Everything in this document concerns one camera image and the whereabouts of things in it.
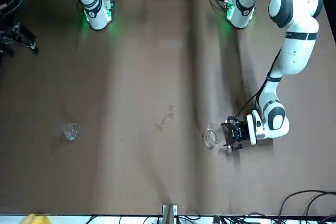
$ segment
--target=brown table surface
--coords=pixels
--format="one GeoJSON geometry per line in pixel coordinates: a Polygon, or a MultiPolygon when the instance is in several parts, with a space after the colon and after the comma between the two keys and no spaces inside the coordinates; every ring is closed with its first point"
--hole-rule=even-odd
{"type": "MultiPolygon", "coordinates": [[[[276,214],[288,194],[336,190],[336,49],[325,10],[305,70],[278,88],[288,135],[228,153],[202,144],[263,82],[285,31],[258,0],[235,30],[208,0],[116,0],[89,28],[77,0],[28,0],[18,15],[39,55],[0,68],[0,213],[276,214]],[[62,127],[78,122],[69,142],[62,127]]],[[[301,215],[312,194],[288,202],[301,215]]],[[[326,196],[311,208],[328,215],[326,196]]]]}

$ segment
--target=green led light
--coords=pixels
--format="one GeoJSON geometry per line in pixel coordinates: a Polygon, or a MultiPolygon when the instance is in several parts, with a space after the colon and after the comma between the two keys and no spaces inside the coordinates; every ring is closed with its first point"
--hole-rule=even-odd
{"type": "Polygon", "coordinates": [[[235,8],[233,6],[230,9],[227,10],[227,12],[226,12],[226,19],[227,20],[231,20],[234,11],[235,11],[235,8]]]}
{"type": "Polygon", "coordinates": [[[220,26],[223,31],[223,35],[227,36],[227,34],[230,33],[230,28],[231,28],[229,22],[227,22],[225,19],[222,18],[220,21],[220,26]]]}
{"type": "Polygon", "coordinates": [[[251,15],[250,15],[250,19],[249,19],[249,21],[252,19],[254,9],[255,9],[255,8],[253,8],[252,11],[251,11],[251,15]]]}
{"type": "Polygon", "coordinates": [[[84,10],[84,14],[85,14],[85,16],[86,16],[86,21],[87,21],[87,22],[90,22],[90,21],[89,21],[89,17],[88,17],[88,15],[86,14],[85,10],[84,10]]]}
{"type": "Polygon", "coordinates": [[[103,12],[104,12],[104,14],[105,14],[105,16],[106,16],[107,21],[108,21],[108,22],[111,21],[111,20],[112,20],[111,11],[110,11],[110,10],[106,10],[106,9],[104,9],[103,12]]]}

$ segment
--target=clear plastic cup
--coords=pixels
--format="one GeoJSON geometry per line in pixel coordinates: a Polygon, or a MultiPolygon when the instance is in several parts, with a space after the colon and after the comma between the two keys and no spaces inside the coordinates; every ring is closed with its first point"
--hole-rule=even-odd
{"type": "Polygon", "coordinates": [[[211,123],[203,134],[203,144],[207,148],[213,148],[224,139],[222,126],[219,123],[211,123]]]}
{"type": "Polygon", "coordinates": [[[80,133],[80,127],[78,123],[69,123],[67,124],[66,129],[64,130],[65,137],[71,142],[76,141],[78,139],[79,133],[80,133]]]}

